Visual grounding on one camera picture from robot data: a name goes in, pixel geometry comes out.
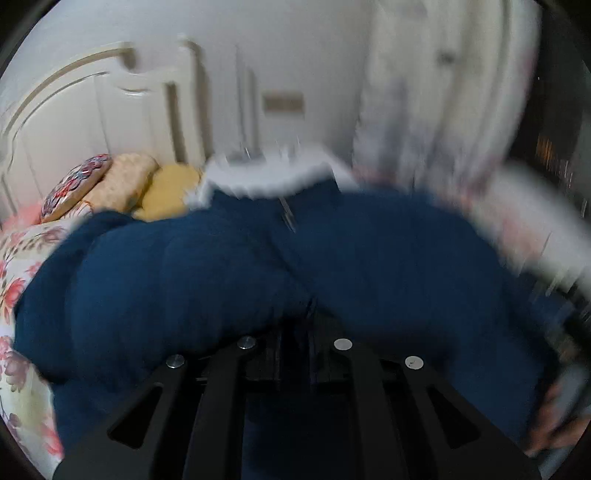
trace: black plastic part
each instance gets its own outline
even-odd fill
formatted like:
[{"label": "black plastic part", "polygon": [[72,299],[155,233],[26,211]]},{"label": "black plastic part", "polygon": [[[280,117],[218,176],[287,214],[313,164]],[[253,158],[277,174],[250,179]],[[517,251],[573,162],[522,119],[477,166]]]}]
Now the black plastic part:
[{"label": "black plastic part", "polygon": [[349,361],[356,427],[359,432],[359,469],[364,480],[408,480],[397,433],[388,404],[379,358],[367,347],[333,352]]},{"label": "black plastic part", "polygon": [[[310,359],[312,391],[301,390],[302,405],[335,394],[349,405],[339,425],[352,435],[352,449],[347,441],[341,447],[355,478],[540,478],[534,463],[427,365],[409,369],[354,340],[349,350],[338,351],[334,341],[345,334],[328,316],[318,315],[307,334],[301,351]],[[279,366],[283,354],[289,357],[288,344],[300,340],[291,331],[272,332],[250,350],[233,343],[210,357],[187,358],[179,369],[159,368],[66,456],[54,479],[239,479],[246,396],[281,402],[281,395],[297,393]],[[128,434],[128,426],[137,431]]]},{"label": "black plastic part", "polygon": [[[187,363],[179,368],[169,368],[166,365],[159,367],[123,407],[72,449],[67,459],[57,467],[54,480],[152,478],[157,450],[186,373]],[[124,424],[125,419],[133,414],[154,388],[161,388],[161,395],[154,414],[149,419],[141,446],[132,448],[113,439],[112,432]]]},{"label": "black plastic part", "polygon": [[232,444],[242,437],[236,415],[238,374],[241,363],[255,353],[256,348],[243,350],[234,343],[212,357],[207,387],[195,417],[183,479],[239,478],[241,463],[236,456],[242,449],[236,448],[234,453],[237,455],[230,458]]}]

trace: white headboard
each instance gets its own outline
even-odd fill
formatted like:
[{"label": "white headboard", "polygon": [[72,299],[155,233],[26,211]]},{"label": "white headboard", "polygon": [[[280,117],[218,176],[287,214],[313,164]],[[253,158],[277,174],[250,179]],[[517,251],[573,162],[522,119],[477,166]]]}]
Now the white headboard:
[{"label": "white headboard", "polygon": [[174,66],[125,67],[129,43],[86,53],[50,73],[15,107],[0,136],[0,220],[42,199],[83,160],[143,152],[160,164],[205,162],[194,44]]}]

